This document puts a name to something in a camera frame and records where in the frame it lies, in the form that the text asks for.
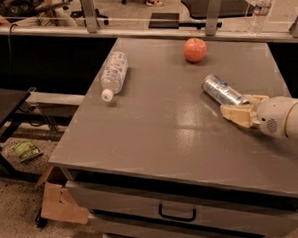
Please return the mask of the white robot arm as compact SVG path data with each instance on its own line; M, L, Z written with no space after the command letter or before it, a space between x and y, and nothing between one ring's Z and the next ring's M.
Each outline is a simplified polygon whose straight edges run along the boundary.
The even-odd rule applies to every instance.
M221 105L222 116L248 129L257 128L269 137L298 140L298 98L246 95L247 104Z

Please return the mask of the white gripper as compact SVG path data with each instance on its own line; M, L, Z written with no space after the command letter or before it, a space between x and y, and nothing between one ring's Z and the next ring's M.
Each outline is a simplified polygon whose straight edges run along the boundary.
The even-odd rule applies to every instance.
M293 110L298 105L297 98L272 97L266 95L245 95L249 104L222 105L222 116L241 127L252 128L257 125L267 136L291 138L295 133Z

